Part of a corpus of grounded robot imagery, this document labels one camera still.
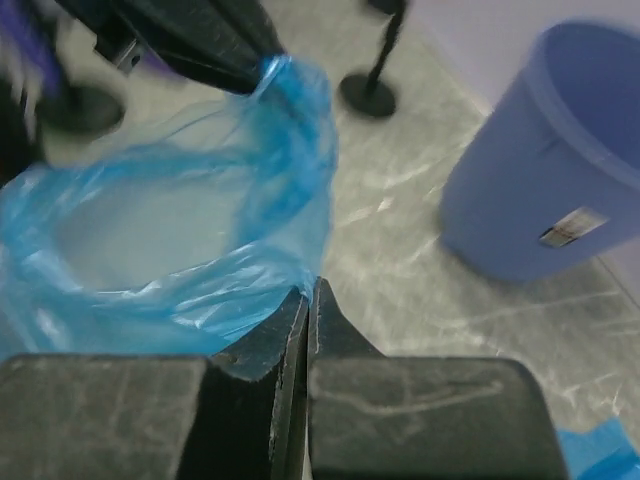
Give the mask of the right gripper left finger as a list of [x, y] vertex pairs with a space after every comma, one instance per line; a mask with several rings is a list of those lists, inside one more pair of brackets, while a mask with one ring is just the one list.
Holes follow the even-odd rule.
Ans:
[[22, 354], [1, 366], [5, 479], [298, 479], [307, 299], [212, 356]]

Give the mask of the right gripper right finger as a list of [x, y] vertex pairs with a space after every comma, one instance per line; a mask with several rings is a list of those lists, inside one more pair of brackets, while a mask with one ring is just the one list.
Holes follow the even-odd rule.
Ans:
[[520, 362], [387, 356], [318, 279], [309, 311], [308, 452], [316, 479], [564, 479], [544, 398]]

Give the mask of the blue plastic trash bin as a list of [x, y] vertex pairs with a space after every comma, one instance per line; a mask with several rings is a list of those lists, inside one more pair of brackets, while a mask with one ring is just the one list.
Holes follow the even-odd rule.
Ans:
[[639, 36], [567, 20], [526, 62], [454, 166], [441, 242], [471, 268], [530, 281], [639, 234]]

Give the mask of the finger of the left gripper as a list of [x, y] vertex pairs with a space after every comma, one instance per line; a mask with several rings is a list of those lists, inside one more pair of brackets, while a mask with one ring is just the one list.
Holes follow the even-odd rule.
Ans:
[[285, 53], [258, 1], [61, 1], [96, 35], [94, 51], [123, 72], [149, 61], [161, 71], [248, 95]]

